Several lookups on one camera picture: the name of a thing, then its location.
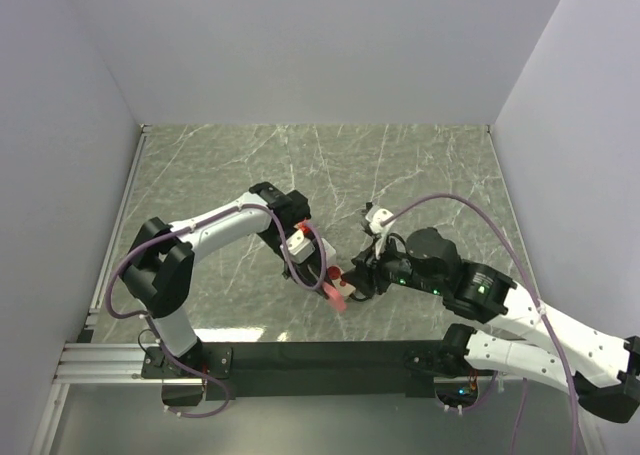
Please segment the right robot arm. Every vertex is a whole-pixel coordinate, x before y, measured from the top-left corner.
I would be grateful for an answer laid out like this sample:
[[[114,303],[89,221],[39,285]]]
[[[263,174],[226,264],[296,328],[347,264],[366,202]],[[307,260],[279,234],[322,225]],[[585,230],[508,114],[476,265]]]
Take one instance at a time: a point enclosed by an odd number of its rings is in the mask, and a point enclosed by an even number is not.
[[[441,297],[454,314],[513,335],[506,341],[453,324],[435,365],[442,374],[467,367],[518,375],[575,392],[579,405],[609,422],[624,424],[639,407],[639,339],[608,335],[561,311],[534,303],[511,277],[462,259],[456,245],[434,228],[402,239],[395,234],[381,253],[370,245],[343,274],[367,298],[392,284]]]

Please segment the white cube socket adapter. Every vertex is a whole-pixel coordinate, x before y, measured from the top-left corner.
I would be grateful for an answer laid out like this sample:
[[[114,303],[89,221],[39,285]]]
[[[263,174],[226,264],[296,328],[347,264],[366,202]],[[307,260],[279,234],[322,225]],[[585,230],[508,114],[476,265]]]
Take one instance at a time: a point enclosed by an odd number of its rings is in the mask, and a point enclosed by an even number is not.
[[[322,249],[318,249],[318,267],[329,270],[337,265],[337,252],[335,248],[324,238],[321,238]]]

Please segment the beige power strip red sockets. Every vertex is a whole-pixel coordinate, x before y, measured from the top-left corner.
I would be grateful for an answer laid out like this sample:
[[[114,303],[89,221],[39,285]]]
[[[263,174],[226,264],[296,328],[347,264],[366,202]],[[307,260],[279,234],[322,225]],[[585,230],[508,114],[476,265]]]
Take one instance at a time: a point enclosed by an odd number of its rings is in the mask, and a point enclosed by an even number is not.
[[[349,299],[350,296],[355,293],[355,287],[349,284],[343,278],[343,270],[339,266],[330,266],[327,269],[327,276],[335,289],[342,295],[344,299]]]

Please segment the pink plug adapter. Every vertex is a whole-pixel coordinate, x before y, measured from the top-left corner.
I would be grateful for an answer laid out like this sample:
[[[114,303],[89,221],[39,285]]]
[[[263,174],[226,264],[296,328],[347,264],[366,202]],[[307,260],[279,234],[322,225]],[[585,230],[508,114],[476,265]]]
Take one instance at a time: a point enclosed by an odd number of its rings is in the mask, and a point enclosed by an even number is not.
[[[344,312],[347,308],[346,302],[341,293],[336,289],[332,283],[324,282],[322,284],[322,290],[326,296],[327,303],[337,312]]]

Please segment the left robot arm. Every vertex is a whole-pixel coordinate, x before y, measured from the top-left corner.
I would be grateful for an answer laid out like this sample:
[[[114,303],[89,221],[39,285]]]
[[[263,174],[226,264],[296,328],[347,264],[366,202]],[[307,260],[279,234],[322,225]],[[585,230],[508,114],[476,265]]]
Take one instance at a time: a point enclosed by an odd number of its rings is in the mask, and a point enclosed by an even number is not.
[[[167,349],[164,364],[173,374],[186,377],[204,366],[203,343],[184,308],[195,266],[243,237],[257,235],[284,262],[285,276],[300,286],[330,303],[343,303],[327,276],[326,247],[310,218],[302,193],[284,193],[261,182],[205,214],[143,224],[116,275],[142,304],[143,316]]]

